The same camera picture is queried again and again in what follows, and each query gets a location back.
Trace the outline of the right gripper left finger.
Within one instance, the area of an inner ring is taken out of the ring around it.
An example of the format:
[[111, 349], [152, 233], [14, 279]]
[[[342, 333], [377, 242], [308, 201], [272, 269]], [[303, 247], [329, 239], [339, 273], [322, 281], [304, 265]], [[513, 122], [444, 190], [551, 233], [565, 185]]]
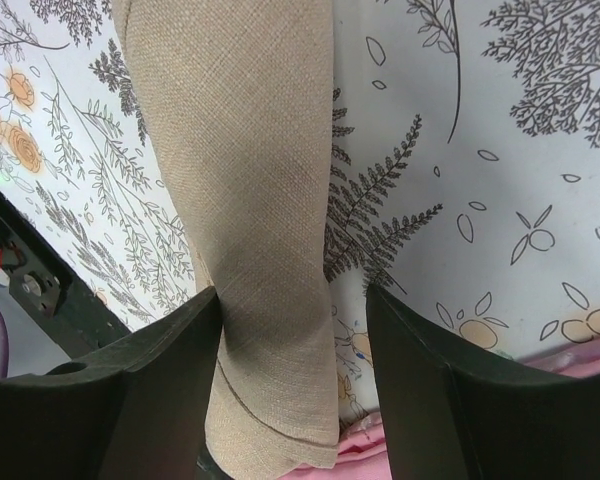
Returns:
[[0, 380], [0, 479], [193, 479], [222, 330], [206, 288], [45, 375]]

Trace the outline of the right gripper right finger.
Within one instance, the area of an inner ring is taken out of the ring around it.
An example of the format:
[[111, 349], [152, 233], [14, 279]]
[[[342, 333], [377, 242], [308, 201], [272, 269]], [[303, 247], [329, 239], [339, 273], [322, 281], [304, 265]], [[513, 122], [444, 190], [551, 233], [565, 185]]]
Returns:
[[600, 340], [526, 365], [379, 286], [366, 313], [394, 478], [600, 479]]

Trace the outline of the beige cloth napkin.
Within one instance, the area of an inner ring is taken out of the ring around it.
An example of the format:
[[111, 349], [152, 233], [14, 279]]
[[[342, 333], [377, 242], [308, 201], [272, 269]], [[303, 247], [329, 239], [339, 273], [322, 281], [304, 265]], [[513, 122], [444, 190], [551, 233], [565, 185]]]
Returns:
[[206, 444], [236, 479], [330, 468], [328, 1], [116, 1], [163, 180], [223, 313]]

